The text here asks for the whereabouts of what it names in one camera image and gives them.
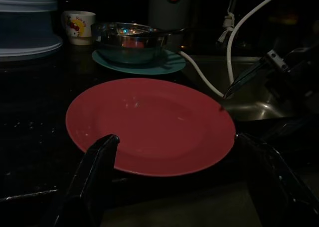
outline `black countertop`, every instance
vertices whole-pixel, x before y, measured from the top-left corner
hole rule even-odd
[[[83,153],[67,134],[65,114],[77,95],[109,80],[141,77],[96,64],[91,58],[92,51],[90,46],[65,45],[50,57],[0,65],[0,204],[55,193],[72,177]],[[181,71],[149,78],[197,88]],[[312,118],[310,131],[303,128],[294,135],[299,141],[291,136],[273,141],[293,166],[316,162],[313,157],[318,153],[317,148],[305,141],[305,138],[315,140],[319,129],[316,124],[319,122],[314,121],[316,118]],[[237,132],[263,136],[278,122],[264,120],[235,124]],[[243,180],[239,156],[240,148],[235,144],[232,151],[213,167],[175,178],[149,178],[115,171],[114,205]],[[146,192],[141,188],[143,185],[152,191]]]

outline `hello kitty mug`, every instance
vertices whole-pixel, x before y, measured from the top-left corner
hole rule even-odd
[[[67,10],[62,13],[61,22],[71,44],[92,44],[91,24],[95,23],[95,13]]]

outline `dark background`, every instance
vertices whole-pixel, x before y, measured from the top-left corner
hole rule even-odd
[[[183,46],[190,54],[224,55],[226,44],[216,40],[223,32],[222,24],[230,0],[192,0],[187,18],[200,32],[186,35]],[[238,0],[235,21],[263,0]],[[58,0],[59,12],[68,9],[96,13],[98,21],[148,23],[149,0]],[[294,48],[307,46],[318,38],[314,23],[319,19],[318,0],[274,0],[254,14],[240,28],[233,46],[234,55],[262,55],[274,48],[286,54]],[[293,17],[297,23],[283,20]],[[63,31],[56,24],[57,32]]]

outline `red plate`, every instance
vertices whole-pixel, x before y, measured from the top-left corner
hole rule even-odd
[[[178,176],[214,165],[234,144],[235,126],[220,104],[194,89],[154,79],[121,79],[81,93],[66,114],[72,140],[86,151],[116,134],[115,168]]]

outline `stainless steel sink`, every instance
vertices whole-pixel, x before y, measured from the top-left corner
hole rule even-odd
[[[218,90],[225,93],[229,87],[226,57],[193,56],[206,78]],[[234,57],[233,72],[237,77],[241,72],[259,60],[258,57]],[[290,108],[283,108],[265,88],[266,74],[261,73],[235,93],[233,98],[224,100],[211,91],[191,64],[183,69],[184,74],[195,83],[200,91],[221,103],[231,116],[239,121],[261,120],[293,116]]]

